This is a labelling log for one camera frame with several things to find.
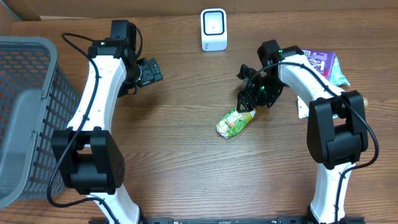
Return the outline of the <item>teal wipes packet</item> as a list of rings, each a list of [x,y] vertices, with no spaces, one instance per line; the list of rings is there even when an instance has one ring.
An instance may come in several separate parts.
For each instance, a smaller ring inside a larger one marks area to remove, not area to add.
[[[343,75],[343,72],[341,71],[340,62],[337,56],[335,56],[333,60],[329,81],[335,86],[351,85],[350,82],[347,80],[347,78]]]

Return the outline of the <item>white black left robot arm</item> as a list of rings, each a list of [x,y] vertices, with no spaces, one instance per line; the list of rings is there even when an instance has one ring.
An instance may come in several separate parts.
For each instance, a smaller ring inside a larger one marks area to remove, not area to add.
[[[141,31],[128,20],[113,20],[110,36],[91,42],[82,52],[89,60],[89,72],[78,108],[67,127],[54,131],[50,140],[57,166],[47,186],[51,190],[60,174],[65,186],[84,198],[57,203],[48,192],[47,200],[58,208],[94,201],[105,223],[146,223],[123,184],[124,157],[111,135],[111,125],[118,98],[163,76],[154,58],[141,57]]]

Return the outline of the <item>green yellow snack packet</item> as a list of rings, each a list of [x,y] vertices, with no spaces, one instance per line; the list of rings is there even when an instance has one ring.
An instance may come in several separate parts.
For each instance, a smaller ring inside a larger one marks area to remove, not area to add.
[[[225,139],[233,138],[245,128],[255,114],[255,110],[239,113],[234,108],[217,123],[216,130]]]

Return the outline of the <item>white tube gold cap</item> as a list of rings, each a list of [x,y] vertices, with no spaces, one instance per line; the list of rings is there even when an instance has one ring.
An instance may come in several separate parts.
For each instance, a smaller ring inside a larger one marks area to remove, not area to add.
[[[364,109],[366,110],[368,108],[368,99],[364,97],[363,102],[364,102]],[[298,108],[299,119],[308,118],[309,108],[299,96],[297,96],[297,108]],[[338,116],[336,114],[333,115],[333,119],[336,119],[337,117]]]

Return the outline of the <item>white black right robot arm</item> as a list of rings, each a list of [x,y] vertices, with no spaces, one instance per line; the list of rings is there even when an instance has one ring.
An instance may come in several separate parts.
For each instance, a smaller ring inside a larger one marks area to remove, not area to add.
[[[265,75],[241,65],[237,76],[247,83],[238,94],[236,110],[270,108],[286,86],[308,108],[307,146],[318,168],[306,223],[364,223],[364,218],[347,217],[344,211],[349,176],[368,148],[363,97],[331,84],[296,45],[282,49],[269,40],[257,55]]]

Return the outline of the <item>purple pad package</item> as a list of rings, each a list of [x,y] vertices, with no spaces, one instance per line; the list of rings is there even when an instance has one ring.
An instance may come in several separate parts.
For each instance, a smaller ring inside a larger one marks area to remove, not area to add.
[[[333,64],[336,59],[335,53],[309,49],[302,49],[302,51],[312,67],[330,81]]]

